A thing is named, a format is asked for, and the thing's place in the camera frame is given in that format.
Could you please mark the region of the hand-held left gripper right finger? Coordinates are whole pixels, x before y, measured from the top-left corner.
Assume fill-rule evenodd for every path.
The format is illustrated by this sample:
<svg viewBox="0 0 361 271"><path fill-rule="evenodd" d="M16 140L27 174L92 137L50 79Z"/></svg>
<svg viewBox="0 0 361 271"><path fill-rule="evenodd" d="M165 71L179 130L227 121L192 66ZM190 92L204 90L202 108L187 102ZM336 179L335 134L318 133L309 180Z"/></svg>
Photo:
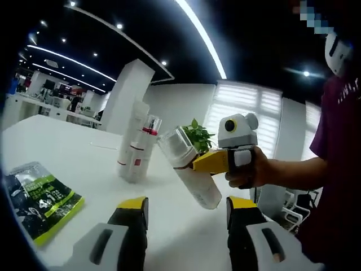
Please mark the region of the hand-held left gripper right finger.
<svg viewBox="0 0 361 271"><path fill-rule="evenodd" d="M226 199L228 249L232 270L324 270L303 253L298 239L267 221L252 200Z"/></svg>

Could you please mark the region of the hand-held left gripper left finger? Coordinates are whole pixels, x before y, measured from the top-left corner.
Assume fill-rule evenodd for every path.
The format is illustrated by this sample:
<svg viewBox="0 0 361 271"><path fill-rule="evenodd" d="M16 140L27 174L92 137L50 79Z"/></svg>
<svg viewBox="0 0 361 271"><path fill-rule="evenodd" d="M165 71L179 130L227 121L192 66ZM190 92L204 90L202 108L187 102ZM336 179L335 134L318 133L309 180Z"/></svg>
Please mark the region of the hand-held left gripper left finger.
<svg viewBox="0 0 361 271"><path fill-rule="evenodd" d="M149 199L121 202L107 223L98 223L73 246L72 270L143 270Z"/></svg>

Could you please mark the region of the person's right hand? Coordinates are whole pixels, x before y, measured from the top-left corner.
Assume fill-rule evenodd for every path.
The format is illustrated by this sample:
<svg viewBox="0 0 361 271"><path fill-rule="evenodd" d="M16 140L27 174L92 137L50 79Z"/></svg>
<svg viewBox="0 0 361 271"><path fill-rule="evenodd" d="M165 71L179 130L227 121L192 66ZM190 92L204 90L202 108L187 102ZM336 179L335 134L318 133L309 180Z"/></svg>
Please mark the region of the person's right hand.
<svg viewBox="0 0 361 271"><path fill-rule="evenodd" d="M236 167L225 174L230 187L250 189L266 184L264 175L271 172L268 158L259 147L254 147L250 154L250 163Z"/></svg>

